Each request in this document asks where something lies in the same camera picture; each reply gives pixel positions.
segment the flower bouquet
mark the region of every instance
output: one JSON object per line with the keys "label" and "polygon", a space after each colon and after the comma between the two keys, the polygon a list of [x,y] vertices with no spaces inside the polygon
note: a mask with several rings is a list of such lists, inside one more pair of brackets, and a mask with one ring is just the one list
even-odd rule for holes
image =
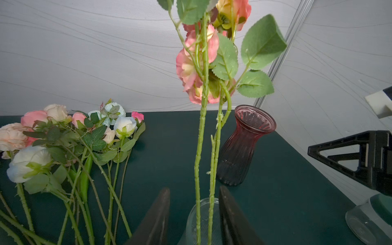
{"label": "flower bouquet", "polygon": [[[144,115],[132,112],[126,117],[123,107],[111,99],[100,110],[84,113],[76,111],[68,115],[64,105],[52,104],[42,111],[26,113],[20,123],[0,128],[0,151],[3,159],[11,159],[7,175],[16,183],[29,229],[18,223],[16,217],[0,193],[0,199],[8,215],[0,216],[18,228],[30,244],[53,244],[35,234],[24,190],[29,194],[49,192],[61,199],[67,210],[57,244],[61,245],[68,219],[75,232],[75,244],[83,245],[78,220],[80,211],[89,236],[89,244],[95,244],[93,224],[87,202],[87,191],[91,185],[102,219],[106,225],[105,244],[116,244],[116,233],[121,214],[127,234],[132,236],[127,218],[121,205],[123,182],[132,147],[145,130]],[[120,163],[124,160],[124,172],[120,196],[114,187]],[[108,215],[102,209],[100,197],[90,176],[93,163],[100,169],[109,187]],[[107,173],[103,165],[107,164]],[[111,174],[115,167],[114,177]],[[113,199],[118,209],[113,226]],[[17,244],[20,238],[3,222],[2,227]]]}
{"label": "flower bouquet", "polygon": [[[176,58],[177,75],[191,102],[200,104],[199,137],[194,163],[196,185],[196,243],[201,243],[199,163],[203,145],[206,107],[219,103],[216,133],[211,135],[211,169],[209,195],[208,245],[212,242],[212,218],[216,170],[222,127],[232,109],[231,96],[235,90],[244,96],[259,98],[274,92],[272,82],[261,71],[285,49],[286,42],[272,15],[258,20],[246,33],[241,45],[245,70],[235,80],[238,71],[238,48],[234,44],[236,32],[242,30],[250,13],[248,0],[177,0],[176,21],[172,14],[173,0],[158,0],[168,11],[183,45]],[[187,32],[184,38],[180,27]],[[223,115],[223,104],[227,110]]]}

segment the serrated leaf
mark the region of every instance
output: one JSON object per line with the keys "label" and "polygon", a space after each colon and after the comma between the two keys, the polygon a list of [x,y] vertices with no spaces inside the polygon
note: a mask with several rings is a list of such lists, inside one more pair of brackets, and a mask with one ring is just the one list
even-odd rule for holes
{"label": "serrated leaf", "polygon": [[103,148],[105,148],[105,146],[106,146],[106,142],[105,141],[103,141],[103,140],[95,140],[93,142],[93,144],[91,145],[91,149],[93,151],[100,151]]}
{"label": "serrated leaf", "polygon": [[213,73],[222,80],[233,78],[238,71],[238,58],[234,44],[222,35],[219,36],[218,55],[211,63]]}
{"label": "serrated leaf", "polygon": [[115,158],[113,159],[113,162],[115,162],[115,163],[121,163],[121,162],[123,162],[123,161],[127,158],[127,156],[128,156],[128,151],[122,151],[122,152],[120,152],[120,154],[118,155],[118,157],[115,157]]}
{"label": "serrated leaf", "polygon": [[53,160],[55,160],[56,162],[67,164],[65,152],[62,149],[57,148],[57,147],[50,147],[50,148],[46,148],[46,150],[49,151]]}
{"label": "serrated leaf", "polygon": [[238,91],[250,98],[259,98],[274,92],[271,79],[263,71],[247,71],[242,77]]}
{"label": "serrated leaf", "polygon": [[36,140],[33,142],[32,146],[44,145],[46,143],[47,143],[46,140]]}
{"label": "serrated leaf", "polygon": [[65,178],[67,177],[67,170],[64,168],[63,165],[60,165],[53,173],[53,177],[55,177],[57,182],[61,184],[64,182]]}
{"label": "serrated leaf", "polygon": [[140,126],[140,128],[138,128],[138,130],[136,131],[136,133],[133,135],[133,138],[138,140],[138,138],[140,137],[140,135],[146,130],[146,124],[145,122],[143,122],[143,124]]}
{"label": "serrated leaf", "polygon": [[94,124],[99,122],[98,113],[97,112],[92,113],[91,116],[90,116],[90,120]]}
{"label": "serrated leaf", "polygon": [[257,21],[246,33],[241,46],[241,57],[245,65],[260,70],[287,47],[279,26],[272,15]]}
{"label": "serrated leaf", "polygon": [[127,143],[125,143],[120,150],[121,151],[129,151],[132,149],[132,147],[135,145],[137,139],[131,139],[130,141],[128,141]]}
{"label": "serrated leaf", "polygon": [[34,194],[45,190],[49,183],[49,176],[46,174],[37,174],[28,181],[24,182],[24,188],[29,194]]}
{"label": "serrated leaf", "polygon": [[105,134],[107,126],[103,125],[99,128],[96,128],[94,131],[91,132],[91,136],[93,137],[93,140],[100,140],[102,139],[103,135]]}
{"label": "serrated leaf", "polygon": [[158,0],[158,3],[164,10],[171,9],[171,6],[173,5],[172,0]]}
{"label": "serrated leaf", "polygon": [[84,125],[88,128],[92,128],[94,126],[94,124],[88,118],[84,119]]}
{"label": "serrated leaf", "polygon": [[177,12],[180,20],[187,25],[193,25],[199,21],[210,0],[177,0]]}
{"label": "serrated leaf", "polygon": [[29,136],[29,137],[36,138],[36,139],[44,139],[44,138],[46,138],[46,134],[44,132],[28,132],[28,131],[24,131],[23,134],[26,135],[26,136]]}
{"label": "serrated leaf", "polygon": [[58,127],[53,127],[48,131],[48,134],[46,135],[47,140],[50,142],[55,142],[56,140],[60,139],[61,132]]}

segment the green table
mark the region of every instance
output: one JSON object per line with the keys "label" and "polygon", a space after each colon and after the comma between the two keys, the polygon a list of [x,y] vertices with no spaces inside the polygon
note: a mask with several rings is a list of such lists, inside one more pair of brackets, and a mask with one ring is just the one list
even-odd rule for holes
{"label": "green table", "polygon": [[[215,132],[215,118],[215,111],[207,112],[200,162],[202,198],[209,193],[209,175],[206,172],[210,168],[209,135]],[[3,116],[0,117],[0,126],[19,121],[19,116]],[[135,231],[159,190],[169,187],[171,214],[168,237],[169,244],[176,245],[195,203],[193,166],[199,112],[145,113],[145,121],[147,130],[136,143],[129,160],[122,204],[131,230]],[[232,113],[222,131],[222,145],[234,131],[235,125]],[[0,189],[14,214],[27,227],[22,205],[15,196],[15,184],[6,176],[7,168],[8,161],[2,160]],[[98,168],[93,168],[92,176],[107,212],[109,192],[105,180]],[[248,176],[241,185],[229,187],[229,190],[257,234],[269,245],[362,244],[345,222],[345,213],[355,205],[278,133],[271,133],[258,141]],[[36,233],[57,242],[65,214],[62,201],[48,193],[26,193],[26,198],[33,210]],[[96,244],[103,244],[105,225],[91,188],[89,200]],[[72,235],[64,237],[63,244],[73,244],[69,221],[67,231]],[[81,232],[88,244],[86,232],[84,229]],[[126,231],[120,221],[117,242],[123,244],[126,240]],[[3,230],[0,230],[0,244],[14,244]]]}

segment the artificial flower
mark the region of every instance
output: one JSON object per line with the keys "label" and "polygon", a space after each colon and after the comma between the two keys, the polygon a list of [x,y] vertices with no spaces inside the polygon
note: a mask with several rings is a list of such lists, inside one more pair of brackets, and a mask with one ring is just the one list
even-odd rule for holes
{"label": "artificial flower", "polygon": [[53,123],[71,121],[71,116],[68,116],[65,105],[51,104],[45,107],[44,111],[46,111]]}
{"label": "artificial flower", "polygon": [[24,127],[33,128],[35,121],[48,122],[48,114],[46,111],[30,111],[27,112],[21,119],[20,123]]}
{"label": "artificial flower", "polygon": [[74,113],[74,115],[72,116],[72,124],[75,126],[75,128],[79,128],[79,126],[78,126],[78,121],[81,123],[81,124],[83,124],[84,125],[84,120],[86,119],[87,117],[83,114],[83,113],[80,113],[80,112],[75,112]]}
{"label": "artificial flower", "polygon": [[[233,2],[233,19],[231,16],[231,1]],[[237,31],[242,30],[243,25],[248,19],[252,7],[249,5],[248,0],[219,0],[216,4],[216,8],[219,11],[219,14],[222,16],[221,19],[223,21],[222,27],[224,29],[230,29],[232,27],[232,23],[234,22],[237,25]]]}
{"label": "artificial flower", "polygon": [[28,137],[23,134],[21,123],[11,123],[0,128],[0,151],[21,150],[27,146]]}
{"label": "artificial flower", "polygon": [[133,111],[131,116],[135,119],[138,119],[139,123],[142,122],[144,120],[144,115],[141,113],[138,113],[136,111]]}
{"label": "artificial flower", "polygon": [[115,136],[116,136],[116,131],[111,130],[109,127],[107,127],[103,141],[105,141],[108,145],[112,145]]}
{"label": "artificial flower", "polygon": [[9,164],[8,178],[15,183],[23,183],[48,168],[52,158],[48,150],[41,146],[30,146],[20,150]]}
{"label": "artificial flower", "polygon": [[128,138],[136,129],[136,120],[133,117],[119,117],[113,127],[117,137],[121,140]]}

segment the wavy line pattern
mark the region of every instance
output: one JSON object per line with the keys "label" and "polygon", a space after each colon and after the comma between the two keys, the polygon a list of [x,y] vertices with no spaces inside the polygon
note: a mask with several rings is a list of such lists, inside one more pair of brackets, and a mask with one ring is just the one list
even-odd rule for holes
{"label": "wavy line pattern", "polygon": [[[389,0],[318,0],[275,79],[278,93],[265,103],[279,134],[356,204],[376,192],[311,159],[307,148],[367,130],[392,130],[392,119],[378,119],[364,99],[392,84],[389,9]],[[356,169],[358,162],[342,165]]]}
{"label": "wavy line pattern", "polygon": [[[251,1],[236,45],[269,13],[285,34],[300,1]],[[0,33],[0,101],[7,111],[23,114],[59,101],[90,111],[110,97],[129,110],[199,109],[182,92],[175,68],[181,43],[156,0],[0,0]],[[233,105],[254,103],[237,95]]]}

